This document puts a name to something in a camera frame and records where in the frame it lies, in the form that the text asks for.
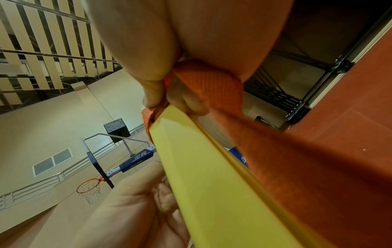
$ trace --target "red wall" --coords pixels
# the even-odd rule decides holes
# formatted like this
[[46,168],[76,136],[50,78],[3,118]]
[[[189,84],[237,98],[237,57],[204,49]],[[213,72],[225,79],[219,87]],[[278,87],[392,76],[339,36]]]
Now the red wall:
[[392,168],[392,30],[288,132]]

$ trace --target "hand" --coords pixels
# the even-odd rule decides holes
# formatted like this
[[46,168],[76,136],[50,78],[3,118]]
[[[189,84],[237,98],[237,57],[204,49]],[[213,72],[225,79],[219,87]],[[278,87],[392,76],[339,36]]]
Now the hand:
[[[293,0],[83,0],[90,20],[121,66],[145,91],[146,107],[165,94],[163,79],[180,59],[195,58],[242,81],[262,63]],[[167,91],[178,109],[207,109],[178,80]]]
[[183,248],[189,233],[159,161],[123,179],[91,215],[72,248]]

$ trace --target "yellow padding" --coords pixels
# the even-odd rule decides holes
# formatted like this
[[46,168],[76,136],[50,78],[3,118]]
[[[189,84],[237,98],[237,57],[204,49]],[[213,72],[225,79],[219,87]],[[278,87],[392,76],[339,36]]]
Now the yellow padding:
[[290,219],[253,175],[169,106],[150,134],[198,248],[327,247]]

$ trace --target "ceiling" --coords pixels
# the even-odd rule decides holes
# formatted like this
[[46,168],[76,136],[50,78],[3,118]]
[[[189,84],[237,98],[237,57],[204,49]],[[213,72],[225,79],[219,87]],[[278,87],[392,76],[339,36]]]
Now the ceiling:
[[119,69],[80,0],[0,0],[0,114]]

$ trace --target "orange strap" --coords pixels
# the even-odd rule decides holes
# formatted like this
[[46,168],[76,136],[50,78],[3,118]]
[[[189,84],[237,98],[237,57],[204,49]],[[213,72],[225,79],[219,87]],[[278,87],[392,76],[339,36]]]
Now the orange strap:
[[[390,243],[392,175],[245,118],[243,86],[223,71],[191,60],[173,73],[207,105],[251,172],[298,220],[338,247]],[[143,111],[147,133],[166,106]]]

